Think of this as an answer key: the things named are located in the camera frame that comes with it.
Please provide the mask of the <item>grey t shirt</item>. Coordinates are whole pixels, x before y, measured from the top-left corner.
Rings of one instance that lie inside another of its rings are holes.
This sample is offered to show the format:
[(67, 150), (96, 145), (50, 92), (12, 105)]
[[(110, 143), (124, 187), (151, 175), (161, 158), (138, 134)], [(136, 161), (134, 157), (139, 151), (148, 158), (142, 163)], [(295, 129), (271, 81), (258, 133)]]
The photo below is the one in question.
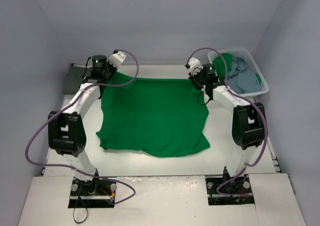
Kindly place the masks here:
[(70, 65), (63, 84), (63, 95), (74, 95), (79, 90), (82, 81), (85, 68)]

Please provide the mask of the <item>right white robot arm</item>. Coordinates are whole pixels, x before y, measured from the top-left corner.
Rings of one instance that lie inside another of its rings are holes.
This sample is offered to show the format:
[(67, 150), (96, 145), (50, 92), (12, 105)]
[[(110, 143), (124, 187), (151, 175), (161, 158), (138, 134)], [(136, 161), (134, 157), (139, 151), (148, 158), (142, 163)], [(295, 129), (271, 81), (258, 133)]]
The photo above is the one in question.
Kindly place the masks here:
[(201, 65), (191, 58), (185, 65), (188, 78), (197, 90), (217, 101), (232, 113), (232, 138), (236, 144), (230, 162), (224, 167), (221, 186), (227, 192), (238, 188), (247, 167), (255, 166), (266, 147), (268, 127), (262, 103), (254, 103), (236, 94), (218, 79), (212, 64)]

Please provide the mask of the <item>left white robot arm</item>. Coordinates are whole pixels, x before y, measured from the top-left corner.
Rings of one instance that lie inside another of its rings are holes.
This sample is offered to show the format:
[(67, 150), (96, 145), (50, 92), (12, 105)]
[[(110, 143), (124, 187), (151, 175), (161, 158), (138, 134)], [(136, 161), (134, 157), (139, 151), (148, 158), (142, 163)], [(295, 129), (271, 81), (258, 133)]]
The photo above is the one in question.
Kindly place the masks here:
[(74, 180), (80, 195), (96, 195), (101, 180), (98, 170), (92, 165), (85, 151), (87, 137), (83, 126), (83, 117), (92, 104), (101, 97), (102, 87), (95, 83), (106, 83), (111, 80), (126, 54), (114, 51), (109, 57), (92, 56), (92, 69), (89, 76), (82, 76), (78, 92), (63, 107), (63, 112), (48, 124), (49, 147), (62, 155), (70, 166), (76, 169)]

